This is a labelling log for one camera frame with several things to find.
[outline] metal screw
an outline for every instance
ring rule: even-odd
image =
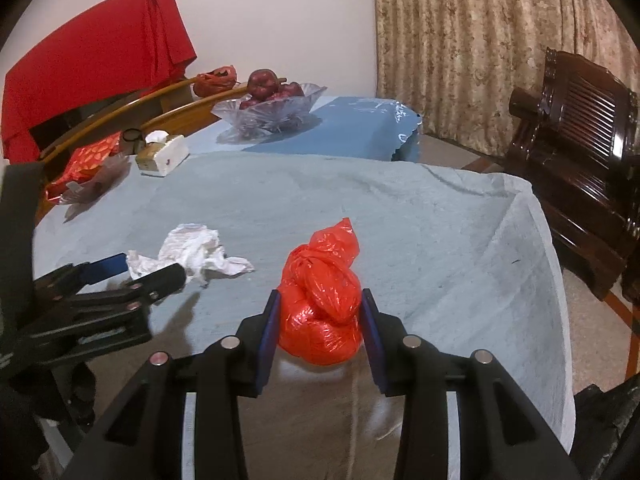
[[[169,360],[169,355],[166,352],[156,352],[149,358],[149,362],[153,366],[162,366]]]
[[[474,359],[483,365],[487,365],[494,360],[494,355],[488,350],[476,350],[474,352]]]
[[[422,340],[417,335],[406,335],[402,338],[402,344],[407,348],[418,348]]]
[[[234,335],[228,335],[220,341],[220,346],[226,350],[233,350],[240,346],[240,340]]]

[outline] red snack bag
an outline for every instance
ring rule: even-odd
[[[98,142],[77,148],[66,164],[62,176],[54,180],[45,188],[46,199],[54,204],[68,189],[66,184],[75,182],[84,184],[91,180],[102,167],[103,162],[110,155],[120,151],[120,132],[105,137]]]
[[[362,290],[350,269],[360,253],[351,221],[316,231],[282,269],[279,345],[315,365],[333,365],[358,351]]]
[[[233,65],[221,66],[206,74],[198,74],[193,84],[193,93],[198,97],[209,97],[233,89],[238,82],[238,74]]]

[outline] tablecloth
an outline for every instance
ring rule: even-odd
[[[152,341],[92,361],[98,412],[154,351],[200,352],[261,312],[289,251],[347,216],[360,243],[353,269],[380,310],[441,351],[491,350],[571,446],[566,300],[548,226],[524,180],[407,162],[210,153],[164,178],[132,168],[92,208],[67,222],[65,209],[55,207],[36,229],[37,276],[120,251],[155,256],[182,222],[218,229],[227,253],[256,267],[207,288],[189,284],[153,307]],[[449,405],[456,479],[457,411]],[[392,478],[402,399],[380,396],[362,350],[328,368],[278,351],[263,395],[239,407],[252,480]],[[192,404],[185,421],[188,479]]]
[[[392,99],[322,96],[296,134],[274,134],[265,142],[221,142],[231,124],[217,121],[187,137],[191,153],[256,152],[354,156],[417,162],[420,115]]]

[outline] curtain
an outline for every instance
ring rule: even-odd
[[[606,0],[376,0],[376,26],[378,96],[488,155],[506,154],[511,91],[542,88],[548,46],[640,89],[640,54]]]

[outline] wall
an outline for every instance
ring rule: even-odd
[[[33,0],[0,51],[0,94],[32,46],[100,1]],[[265,67],[331,94],[375,94],[374,0],[176,1],[198,54],[189,76],[233,64],[246,80]]]

